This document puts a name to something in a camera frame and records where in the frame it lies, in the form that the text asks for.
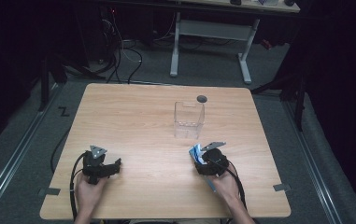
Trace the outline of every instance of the forearm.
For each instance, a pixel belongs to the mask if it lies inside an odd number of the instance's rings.
[[[254,224],[253,219],[239,199],[230,200],[227,205],[236,224]]]
[[[89,224],[93,214],[92,211],[80,210],[75,220],[75,224]]]

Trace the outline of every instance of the desk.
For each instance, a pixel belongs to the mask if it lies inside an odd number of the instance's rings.
[[[294,4],[292,7],[288,7],[283,3],[283,0],[279,0],[275,6],[262,6],[259,2],[252,2],[249,0],[243,0],[241,6],[234,6],[230,4],[230,0],[181,0],[180,3],[196,3],[196,4],[208,4],[219,7],[240,7],[250,8],[258,10],[271,10],[278,12],[294,12],[298,13],[300,8]],[[171,77],[178,75],[178,42],[180,35],[197,35],[203,37],[214,37],[245,41],[246,45],[242,49],[242,53],[238,54],[239,65],[241,67],[242,77],[246,84],[251,83],[249,69],[247,65],[247,57],[249,54],[250,46],[253,42],[253,38],[256,35],[257,27],[260,20],[254,20],[252,25],[232,25],[216,22],[206,21],[189,21],[181,20],[180,13],[177,14],[176,28],[175,28],[175,43],[172,52],[171,61]]]
[[[205,125],[198,139],[174,137],[176,101],[205,95]],[[40,211],[45,219],[72,218],[69,180],[75,160],[90,145],[108,150],[105,164],[121,158],[96,218],[229,217],[221,199],[197,174],[189,149],[225,141],[253,217],[287,217],[290,206],[250,91],[243,88],[90,84],[66,140]]]

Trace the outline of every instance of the clear plastic cup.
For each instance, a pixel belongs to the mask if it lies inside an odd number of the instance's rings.
[[[197,139],[204,126],[204,118],[203,104],[175,102],[175,137]]]

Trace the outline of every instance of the gray carpet floor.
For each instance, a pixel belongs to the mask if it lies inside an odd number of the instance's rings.
[[[169,76],[171,46],[152,48],[126,43],[142,55],[142,65],[132,77],[136,82],[164,83],[173,85],[223,86],[254,89],[274,77],[289,46],[278,46],[270,50],[253,45],[248,57],[252,84],[245,85],[234,52],[239,43],[219,47],[201,46],[199,49],[186,47],[180,52],[177,77]],[[120,80],[127,79],[138,65],[138,56],[126,50],[121,56]],[[92,69],[101,65],[93,64]],[[55,165],[64,146],[64,134],[76,115],[79,101],[88,83],[99,82],[82,76],[69,75],[68,82],[57,88],[58,94],[44,115],[37,131],[29,143],[28,150],[19,168],[10,179],[0,197],[0,223],[71,223],[71,221],[43,220],[39,211],[44,197],[38,192],[49,186],[52,179],[50,160]],[[110,83],[118,82],[113,77]],[[254,95],[262,125],[272,150],[281,180],[292,189],[287,197],[292,214],[286,218],[258,218],[260,223],[330,223],[324,211],[317,189],[311,179],[306,160],[297,138],[297,131],[291,124],[286,106],[294,104],[280,102],[278,91],[266,91]],[[8,126],[0,135],[0,174],[14,153],[32,120],[38,115],[40,87],[36,85],[31,98],[10,118]],[[341,223],[356,223],[356,195],[344,176],[330,149],[316,115],[307,97],[303,115],[303,129],[300,133],[306,140],[316,161],[323,180],[330,190]]]

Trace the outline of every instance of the metal rail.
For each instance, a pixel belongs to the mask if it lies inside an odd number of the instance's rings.
[[[32,123],[30,124],[29,128],[26,130],[26,133],[23,135],[21,141],[15,148],[14,153],[12,154],[11,158],[9,159],[7,165],[3,169],[2,173],[0,174],[0,198],[3,196],[9,182],[11,181],[12,177],[15,175],[16,171],[20,167],[20,164],[26,155],[26,152],[31,146],[32,139],[41,124],[41,121],[47,114],[50,105],[55,100],[56,96],[61,92],[62,87],[54,84],[52,86],[52,93],[49,103],[46,105],[43,111],[38,111],[35,118],[33,119]]]
[[[285,109],[285,112],[289,116],[289,121],[291,122],[292,127],[294,128],[294,132],[296,133],[297,139],[300,142],[301,149],[303,152],[303,156],[305,159],[306,168],[308,169],[309,176],[312,179],[315,190],[318,193],[318,197],[320,198],[320,203],[323,206],[323,210],[327,218],[329,219],[329,223],[333,224],[341,224],[343,223],[340,215],[335,208],[335,203],[333,202],[332,195],[326,186],[322,175],[320,174],[320,170],[318,169],[317,163],[315,163],[314,158],[312,157],[311,150],[309,149],[308,144],[306,143],[306,139],[302,132],[300,132],[297,128],[297,125],[294,121],[294,111],[289,102],[282,102],[282,106]]]

